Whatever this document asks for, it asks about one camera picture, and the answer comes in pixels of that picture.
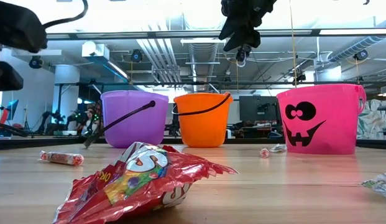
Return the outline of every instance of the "pillar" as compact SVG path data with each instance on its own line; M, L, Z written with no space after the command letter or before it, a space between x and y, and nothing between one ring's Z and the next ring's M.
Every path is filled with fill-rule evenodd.
M55 84L57 83L76 83L80 81L80 69L73 65L56 65L55 69ZM58 96L59 86L55 86L53 93L53 108L52 112L56 112L58 109ZM80 88L78 86L63 85L62 97L60 98L60 114L67 117L71 115L72 111L75 111L78 107L78 92ZM74 130L76 123L71 122L68 126L68 130Z

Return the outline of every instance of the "black cable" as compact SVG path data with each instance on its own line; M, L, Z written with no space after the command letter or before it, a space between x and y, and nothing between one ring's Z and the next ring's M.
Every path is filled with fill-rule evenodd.
M83 2L83 11L79 15L77 15L75 17L71 17L71 18L58 19L55 21L47 22L44 24L45 29L52 27L52 26L59 25L59 24L64 24L67 22L77 21L78 19L81 19L82 17L84 17L86 12L88 11L88 2L87 2L87 0L82 0L82 2Z
M260 76L262 77L262 80L263 80L263 82L264 82L264 81L265 81L265 78L263 77L264 74L262 73L262 71L261 71L260 68L259 68L259 63L258 63L258 61L256 60L256 56L255 56L254 49L252 49L252 54L254 55L255 63L256 63L257 69L258 69L258 71L260 72ZM265 84L265 87L266 87L267 91L269 92L269 95L272 96L272 93L270 92L269 87L267 87L266 84Z
M230 93L227 93L227 96L225 97L224 100L222 100L222 102L218 103L217 105L211 107L211 108L208 108L206 110L202 110L202 111L195 111L195 112L187 112L187 113L175 113L175 108L176 106L172 109L172 114L175 114L175 115L179 115L179 116L187 116L187 115L196 115L196 114L201 114L201 113L206 113L206 112L210 112L212 110L215 110L216 108L222 106L229 98L230 98L231 94Z

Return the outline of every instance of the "ceiling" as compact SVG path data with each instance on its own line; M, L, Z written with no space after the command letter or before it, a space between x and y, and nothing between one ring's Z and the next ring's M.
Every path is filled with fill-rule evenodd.
M81 2L73 0L72 2L51 2L39 1L39 7L36 0L33 1L6 1L14 4L19 4L29 7L37 13L41 21L49 21L57 19L58 13L49 13L48 10L39 10L42 7L53 8L56 4L56 12L70 14L73 16L81 10ZM210 29L210 21L218 18L213 14L218 15L220 12L220 3L207 4L205 7L203 0L195 1L194 5L188 1L181 0L163 0L156 1L125 1L125 2L110 2L108 0L88 1L90 11L87 16L80 21L64 24L53 27L48 30L49 33L76 33L76 32L129 32L150 30L147 24L165 24L167 30L184 30L186 29L185 20L192 18L191 15L198 16L197 23L201 23L200 29ZM386 21L386 1L371 0L368 6L363 6L365 1L351 0L293 0L293 26L295 29L322 29L322 28L373 28L377 27L382 22ZM148 16L150 12L157 12L155 7L168 4L169 7L179 7L180 10L167 10L162 15L157 15L154 19ZM140 14L134 15L130 8ZM274 11L264 17L264 23L261 29L290 29L290 11L288 0L278 0L274 5ZM296 64L304 62L308 58L314 61L318 58L318 54L324 57L331 52L343 50L349 45L357 42L363 37L295 37L295 51L298 58ZM51 58L46 60L47 63L56 65L59 63L77 64L83 68L81 70L81 81L86 82L90 78L95 78L99 82L111 83L115 81L113 72L105 69L101 64L88 63L89 61L81 56L82 44L85 40L51 40L48 43L48 49L62 50L63 57ZM152 62L144 54L144 59L141 63L134 63L133 68L130 63L131 52L134 49L142 49L137 40L133 39L117 39L117 40L95 40L97 44L105 44L111 51L110 57L117 62L121 69L128 75L132 75L133 82L154 82L155 78L150 73L152 70ZM183 73L182 81L193 81L192 67L186 62L192 62L193 58L189 52L189 44L181 44L181 39L170 39L173 53L177 61L177 65L188 73ZM293 40L291 37L263 37L261 45L254 49L249 60L244 67L239 67L231 61L235 58L236 51L223 52L224 44L218 45L214 62L219 62L219 65L213 66L211 74L212 81L223 81L224 77L230 77L232 81L284 81L292 80L293 73L288 73L294 67L293 60ZM337 81L349 80L354 81L357 77L363 77L365 81L386 81L386 39L378 44L372 45L366 49L369 53L369 58L362 63L356 65L352 57L348 60L342 60L340 77L326 77L321 80ZM314 71L314 62L312 66L306 66L305 71L310 73ZM378 92L380 85L367 85L367 91ZM265 85L229 85L219 86L226 89L261 89L261 88L291 88L292 86L265 86Z

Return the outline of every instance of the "wooden table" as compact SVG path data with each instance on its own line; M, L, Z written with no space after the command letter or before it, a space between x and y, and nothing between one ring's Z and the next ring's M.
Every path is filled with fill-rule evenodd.
M386 150L359 148L356 157L283 153L261 159L261 147L185 149L240 174L198 181L181 205L128 224L386 223L386 198L360 186L386 172ZM39 162L41 150L81 153L85 163ZM0 151L0 224L51 223L72 180L102 169L121 152L100 144L89 150L69 145Z

